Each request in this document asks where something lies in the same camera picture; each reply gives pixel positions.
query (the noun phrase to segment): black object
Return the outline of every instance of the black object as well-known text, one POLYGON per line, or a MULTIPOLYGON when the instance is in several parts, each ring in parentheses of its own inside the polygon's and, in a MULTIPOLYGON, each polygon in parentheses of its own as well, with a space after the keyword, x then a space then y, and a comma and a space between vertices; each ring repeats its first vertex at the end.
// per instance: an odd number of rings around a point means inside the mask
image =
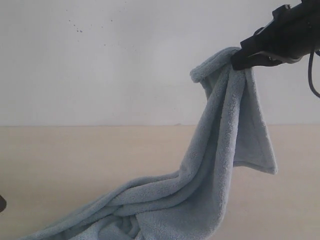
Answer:
POLYGON ((7 201, 0 195, 0 213, 7 207, 7 201))
POLYGON ((297 63, 311 53, 309 86, 320 98, 312 83, 314 55, 320 56, 320 0, 301 1, 293 8, 286 4, 274 10, 273 20, 267 26, 240 43, 241 50, 231 57, 231 63, 234 70, 274 67, 297 63))

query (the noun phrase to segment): white wall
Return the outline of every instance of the white wall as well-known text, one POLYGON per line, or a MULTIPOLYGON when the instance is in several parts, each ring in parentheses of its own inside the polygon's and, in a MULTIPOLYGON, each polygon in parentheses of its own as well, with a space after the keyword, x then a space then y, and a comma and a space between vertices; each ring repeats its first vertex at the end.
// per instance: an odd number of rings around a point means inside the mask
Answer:
MULTIPOLYGON (((298 3, 2 0, 0 125, 196 124, 206 99, 189 72, 298 3)), ((255 68, 268 124, 320 123, 307 63, 255 68)))

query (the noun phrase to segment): towel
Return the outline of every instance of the towel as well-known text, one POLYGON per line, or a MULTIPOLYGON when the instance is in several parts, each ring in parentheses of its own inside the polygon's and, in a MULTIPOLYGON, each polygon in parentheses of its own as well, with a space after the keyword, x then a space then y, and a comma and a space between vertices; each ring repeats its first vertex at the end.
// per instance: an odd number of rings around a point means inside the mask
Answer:
POLYGON ((179 169, 134 179, 19 240, 205 240, 221 224, 233 167, 275 174, 253 70, 226 48, 191 71, 207 104, 179 169))

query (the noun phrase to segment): beige tabletop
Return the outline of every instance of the beige tabletop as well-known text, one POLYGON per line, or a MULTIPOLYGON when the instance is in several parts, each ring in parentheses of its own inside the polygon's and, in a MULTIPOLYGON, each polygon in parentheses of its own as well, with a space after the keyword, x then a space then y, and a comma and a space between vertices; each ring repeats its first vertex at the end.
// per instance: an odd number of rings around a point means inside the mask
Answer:
MULTIPOLYGON (((0 127, 0 240, 40 230, 141 176, 178 169, 194 126, 0 127)), ((269 126, 279 173, 234 169, 213 240, 317 240, 320 126, 269 126)))

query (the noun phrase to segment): fleece towel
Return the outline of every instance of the fleece towel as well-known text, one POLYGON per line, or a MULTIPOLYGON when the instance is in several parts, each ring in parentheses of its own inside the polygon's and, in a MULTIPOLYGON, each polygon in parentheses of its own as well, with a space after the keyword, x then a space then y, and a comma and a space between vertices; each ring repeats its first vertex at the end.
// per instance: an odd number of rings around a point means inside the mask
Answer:
POLYGON ((20 240, 205 240, 224 218, 233 167, 275 174, 252 69, 226 48, 191 71, 207 104, 179 170, 134 179, 20 240))

